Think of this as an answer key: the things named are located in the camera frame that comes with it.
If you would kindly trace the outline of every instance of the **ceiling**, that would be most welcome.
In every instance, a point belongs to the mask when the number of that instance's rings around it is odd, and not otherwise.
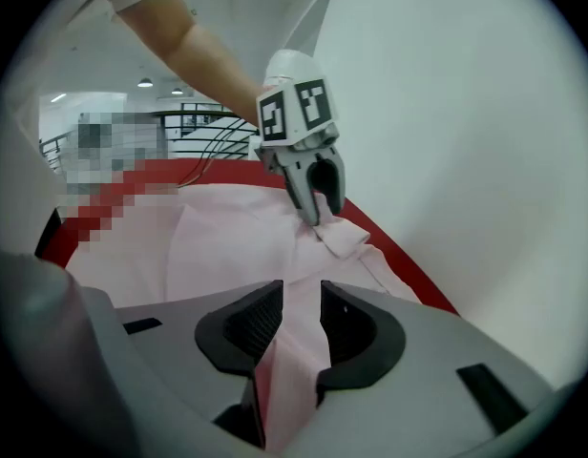
[[[196,19],[220,37],[245,70],[262,80],[293,0],[185,1]],[[139,89],[137,82],[146,76],[155,87]],[[178,85],[178,78],[138,41],[109,4],[97,1],[72,22],[51,49],[41,93],[102,91],[158,97]]]

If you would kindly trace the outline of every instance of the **person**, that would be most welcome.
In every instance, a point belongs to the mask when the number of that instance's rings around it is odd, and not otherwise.
[[[43,63],[58,35],[94,0],[53,0],[21,44],[0,86],[0,249],[32,253],[62,192],[39,154]],[[195,90],[258,125],[263,87],[195,21],[183,0],[107,0],[159,59]]]

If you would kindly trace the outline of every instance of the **pink fabric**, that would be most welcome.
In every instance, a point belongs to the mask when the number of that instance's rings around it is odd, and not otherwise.
[[[153,297],[154,302],[189,299],[283,280],[283,323],[256,371],[269,451],[282,450],[313,415],[317,373],[330,366],[320,325],[320,281],[350,283],[418,302],[383,254],[365,244],[368,233],[332,216],[323,196],[318,195],[322,225],[310,228],[285,190],[187,187],[170,201],[169,221],[159,226],[158,237],[170,242],[156,241],[155,233],[153,242],[137,241],[147,252],[123,250],[113,239],[122,238],[115,231],[125,231],[129,217],[141,218],[137,224],[142,219],[154,222],[156,214],[148,213],[151,207],[145,203],[145,217],[125,211],[124,219],[113,222],[112,233],[101,233],[100,243],[75,253],[68,269],[79,281],[108,292],[116,306],[149,303]],[[109,261],[98,260],[97,252],[110,252]],[[143,294],[138,301],[132,298],[134,290]]]

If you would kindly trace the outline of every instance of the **pink cloth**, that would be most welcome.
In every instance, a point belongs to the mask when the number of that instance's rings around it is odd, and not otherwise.
[[[127,226],[128,236],[138,229],[130,227],[129,219],[152,224],[159,217],[146,199],[144,214],[125,210],[123,219],[113,222],[112,232],[101,233],[101,242],[75,253],[68,269],[80,282],[108,292],[115,306],[149,303],[152,298],[189,299],[283,280],[283,323],[256,371],[266,449],[279,452],[313,415],[317,373],[330,366],[320,325],[320,281],[350,283],[418,302],[383,254],[365,244],[368,233],[332,216],[324,196],[317,199],[322,225],[310,228],[297,216],[285,190],[247,185],[183,188],[168,207],[157,210],[165,217],[153,241],[137,240],[148,252],[123,250],[113,243]],[[108,261],[95,255],[106,251],[115,251]],[[125,281],[122,270],[129,275]],[[138,301],[132,299],[134,290],[143,294]]]

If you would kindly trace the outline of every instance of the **cable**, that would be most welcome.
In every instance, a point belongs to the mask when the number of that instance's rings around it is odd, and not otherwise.
[[[243,119],[239,119],[239,120],[241,120],[241,124],[239,124],[235,129],[232,129],[231,130],[231,129],[225,129],[224,128],[212,140],[209,141],[209,143],[207,144],[207,146],[205,147],[205,149],[201,153],[200,159],[197,162],[197,164],[195,165],[195,168],[188,175],[186,175],[186,177],[184,179],[188,178],[189,176],[191,176],[192,174],[194,174],[197,171],[197,169],[199,168],[199,166],[202,164],[202,160],[203,160],[203,157],[205,156],[205,153],[207,153],[207,150],[209,149],[209,147],[211,146],[211,144],[213,142],[215,142],[216,144],[214,145],[213,149],[211,150],[211,153],[209,153],[208,157],[205,159],[204,166],[201,168],[200,173],[196,177],[192,178],[191,180],[188,180],[188,181],[185,181],[185,182],[180,183],[178,185],[178,188],[191,185],[192,183],[196,182],[199,178],[201,178],[205,174],[205,172],[209,169],[209,167],[213,163],[213,160],[215,159],[215,156],[218,155],[221,152],[221,150],[219,150],[219,151],[216,152],[216,149],[219,146],[220,147],[224,147],[225,141],[227,141],[232,134],[234,134],[236,131],[238,131],[245,124],[245,121]],[[229,127],[232,127],[239,120],[236,120],[235,122],[233,122],[233,124],[231,124]],[[224,132],[227,132],[227,134],[224,137],[218,139],[218,137],[220,135],[222,135]]]
[[[233,127],[233,126],[234,126],[234,125],[235,125],[237,122],[239,122],[239,121],[241,121],[241,124],[240,124],[239,126],[237,126],[237,128],[236,128],[236,129],[234,129],[234,130],[231,130],[231,129],[229,129],[229,128]],[[230,134],[226,134],[226,136],[225,136],[225,137],[223,137],[223,138],[219,138],[219,137],[220,137],[222,134],[224,134],[224,133],[228,133],[228,132],[234,133],[234,132],[235,132],[235,131],[237,131],[237,130],[238,130],[238,129],[239,129],[239,128],[240,128],[240,127],[241,127],[241,126],[244,124],[244,123],[245,123],[245,121],[244,121],[242,118],[238,118],[237,120],[233,121],[233,123],[232,123],[232,124],[230,124],[230,125],[229,125],[229,126],[227,126],[226,128],[224,128],[224,129],[222,129],[221,131],[219,131],[219,132],[218,132],[218,133],[217,133],[217,134],[214,136],[214,138],[213,138],[213,139],[210,139],[210,140],[209,140],[209,142],[207,142],[207,146],[205,146],[205,149],[204,149],[204,150],[202,151],[202,153],[200,154],[199,161],[197,161],[197,164],[195,164],[195,167],[193,168],[193,170],[192,170],[190,173],[188,173],[188,174],[187,174],[187,175],[186,175],[186,176],[183,178],[182,182],[183,182],[185,179],[187,179],[188,177],[190,177],[191,175],[193,175],[193,174],[194,174],[194,173],[197,171],[197,169],[199,168],[199,166],[202,164],[202,161],[203,161],[203,158],[204,158],[204,156],[205,156],[205,153],[207,153],[207,150],[208,150],[208,149],[211,147],[211,145],[212,145],[212,143],[213,143],[213,142],[217,141],[217,142],[216,142],[216,145],[220,144],[220,142],[224,141],[224,140],[225,140],[225,139],[226,139],[228,136],[231,136]],[[185,183],[180,183],[180,184],[178,185],[178,187],[184,187],[184,186],[186,186],[186,185],[189,185],[189,184],[190,184],[190,182],[189,182],[189,181],[188,181],[188,182],[185,182]]]

